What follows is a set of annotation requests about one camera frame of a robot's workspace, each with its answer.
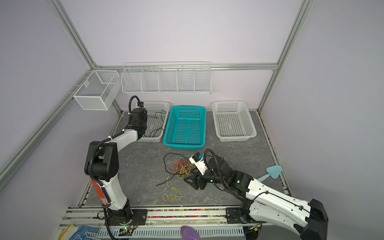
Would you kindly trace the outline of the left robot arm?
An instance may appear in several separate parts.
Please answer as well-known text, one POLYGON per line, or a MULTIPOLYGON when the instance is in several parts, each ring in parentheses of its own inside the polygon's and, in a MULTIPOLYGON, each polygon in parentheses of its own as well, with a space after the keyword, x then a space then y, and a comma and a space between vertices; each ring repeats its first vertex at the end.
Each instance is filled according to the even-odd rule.
POLYGON ((148 111, 138 96, 130 98, 129 116, 119 133, 90 143, 84 167, 102 201, 108 224, 129 225, 133 218, 130 202, 119 183, 118 172, 119 151, 140 140, 147 130, 148 111))

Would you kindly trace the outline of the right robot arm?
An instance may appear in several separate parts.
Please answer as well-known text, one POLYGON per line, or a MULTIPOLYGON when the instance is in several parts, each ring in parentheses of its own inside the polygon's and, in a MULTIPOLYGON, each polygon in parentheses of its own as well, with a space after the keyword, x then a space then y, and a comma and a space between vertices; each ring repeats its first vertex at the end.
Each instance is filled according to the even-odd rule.
POLYGON ((218 190, 241 201, 234 213, 227 213, 230 222, 239 224, 270 223, 290 230, 302 240, 325 240, 329 217, 322 202, 300 200, 276 191, 258 179, 232 169, 211 149, 189 158, 195 166, 185 182, 195 190, 213 184, 218 190))

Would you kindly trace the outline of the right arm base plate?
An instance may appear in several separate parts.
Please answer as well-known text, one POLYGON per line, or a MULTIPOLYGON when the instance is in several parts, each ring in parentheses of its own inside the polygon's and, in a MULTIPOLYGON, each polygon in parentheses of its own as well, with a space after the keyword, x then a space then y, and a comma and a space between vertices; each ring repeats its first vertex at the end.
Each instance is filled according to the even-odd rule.
POLYGON ((264 224, 263 221, 256 221, 241 211, 239 207, 235 208, 226 208, 225 218, 227 219, 228 224, 264 224))

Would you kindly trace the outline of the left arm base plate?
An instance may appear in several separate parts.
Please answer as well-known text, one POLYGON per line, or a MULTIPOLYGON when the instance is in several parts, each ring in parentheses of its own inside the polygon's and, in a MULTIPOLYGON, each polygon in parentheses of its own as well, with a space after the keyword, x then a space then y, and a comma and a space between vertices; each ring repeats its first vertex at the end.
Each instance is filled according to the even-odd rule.
POLYGON ((133 209, 129 211, 113 211, 106 209, 108 226, 143 226, 146 224, 148 210, 133 209))

